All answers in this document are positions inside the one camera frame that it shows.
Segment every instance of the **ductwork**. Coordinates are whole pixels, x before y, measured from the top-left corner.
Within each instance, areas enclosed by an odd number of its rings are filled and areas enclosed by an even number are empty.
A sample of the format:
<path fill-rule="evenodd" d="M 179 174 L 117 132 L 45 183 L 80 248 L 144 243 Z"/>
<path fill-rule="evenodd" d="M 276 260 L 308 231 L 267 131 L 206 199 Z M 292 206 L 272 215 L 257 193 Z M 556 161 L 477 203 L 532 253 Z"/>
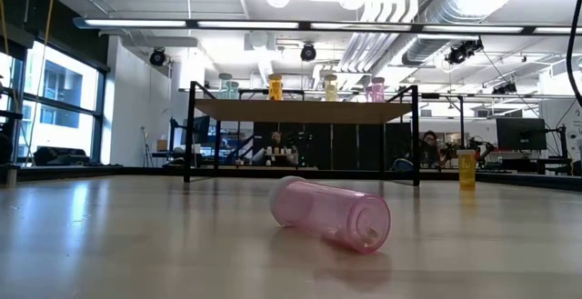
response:
<path fill-rule="evenodd" d="M 420 24 L 476 24 L 494 13 L 508 0 L 434 0 L 416 20 Z M 418 39 L 415 35 L 401 35 L 390 47 L 387 60 L 402 55 L 404 65 L 422 65 L 434 53 L 448 44 L 448 40 Z"/>

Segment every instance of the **ceiling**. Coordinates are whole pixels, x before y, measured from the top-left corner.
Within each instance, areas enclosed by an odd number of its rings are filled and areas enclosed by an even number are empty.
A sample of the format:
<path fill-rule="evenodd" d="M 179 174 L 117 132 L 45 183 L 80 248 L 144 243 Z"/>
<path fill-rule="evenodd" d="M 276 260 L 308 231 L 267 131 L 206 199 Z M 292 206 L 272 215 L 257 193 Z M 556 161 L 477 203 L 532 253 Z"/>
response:
<path fill-rule="evenodd" d="M 274 8 L 266 0 L 60 0 L 78 14 L 85 17 L 117 18 L 194 18 L 194 19 L 253 19 L 253 20 L 317 20 L 317 21 L 355 21 L 359 20 L 363 10 L 347 10 L 339 3 L 312 2 L 310 0 L 290 0 L 284 8 Z M 485 23 L 496 24 L 561 24 L 571 22 L 576 0 L 509 0 L 506 5 L 490 15 Z M 279 45 L 277 57 L 272 66 L 275 72 L 305 74 L 311 76 L 319 60 L 339 60 L 343 56 L 351 34 L 334 33 L 293 33 L 275 32 L 277 42 L 285 40 L 287 45 Z M 165 37 L 193 36 L 200 42 L 214 61 L 217 72 L 230 73 L 237 79 L 248 79 L 258 72 L 253 56 L 244 51 L 245 32 L 232 31 L 167 31 L 145 30 L 134 36 Z M 301 46 L 305 42 L 315 43 L 317 61 L 304 63 L 299 58 Z M 525 65 L 532 65 L 540 59 L 560 57 L 566 51 L 565 37 L 523 37 L 523 36 L 484 36 L 486 51 L 500 73 L 504 74 Z M 576 44 L 577 51 L 582 52 L 582 41 Z M 180 50 L 173 55 L 181 55 Z M 492 67 L 484 55 L 477 55 L 466 64 L 446 73 L 441 68 L 442 59 L 427 63 L 434 68 L 414 69 L 411 76 L 414 82 L 426 85 L 425 89 L 447 88 L 476 92 L 486 81 L 494 81 L 498 71 Z M 386 70 L 384 77 L 393 75 L 392 69 Z M 537 75 L 521 75 L 524 85 L 535 83 Z M 410 80 L 397 78 L 398 82 Z"/>

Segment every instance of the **shelf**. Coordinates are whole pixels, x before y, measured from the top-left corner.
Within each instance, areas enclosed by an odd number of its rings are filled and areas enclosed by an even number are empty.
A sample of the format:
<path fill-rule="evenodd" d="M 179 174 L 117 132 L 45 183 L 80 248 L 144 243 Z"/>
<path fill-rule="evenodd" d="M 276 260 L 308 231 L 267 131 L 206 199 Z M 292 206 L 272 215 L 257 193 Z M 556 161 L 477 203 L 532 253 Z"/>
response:
<path fill-rule="evenodd" d="M 411 104 L 196 99 L 218 121 L 377 125 L 412 111 Z"/>

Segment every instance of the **pink bottle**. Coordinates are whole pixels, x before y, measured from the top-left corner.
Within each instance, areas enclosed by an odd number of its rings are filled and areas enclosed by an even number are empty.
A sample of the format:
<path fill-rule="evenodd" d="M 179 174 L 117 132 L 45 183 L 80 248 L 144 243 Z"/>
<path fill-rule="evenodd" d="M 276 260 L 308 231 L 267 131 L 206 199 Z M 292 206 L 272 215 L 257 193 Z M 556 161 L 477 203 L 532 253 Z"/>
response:
<path fill-rule="evenodd" d="M 375 194 L 312 184 L 287 176 L 269 196 L 271 214 L 283 226 L 294 226 L 362 254 L 376 251 L 390 231 L 390 210 Z"/>

